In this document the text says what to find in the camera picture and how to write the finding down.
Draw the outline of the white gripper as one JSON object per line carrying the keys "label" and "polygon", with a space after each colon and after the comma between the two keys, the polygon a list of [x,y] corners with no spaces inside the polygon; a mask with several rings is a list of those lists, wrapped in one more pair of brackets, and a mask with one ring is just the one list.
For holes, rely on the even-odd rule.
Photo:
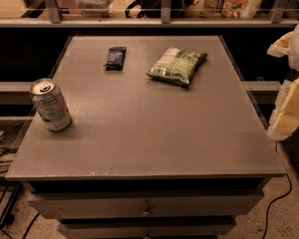
{"label": "white gripper", "polygon": [[[267,54],[276,58],[288,54],[289,67],[299,72],[299,23],[293,32],[288,32],[275,41],[268,48]],[[281,85],[269,120],[267,135],[273,140],[285,140],[298,127],[299,78],[293,82],[285,80]]]}

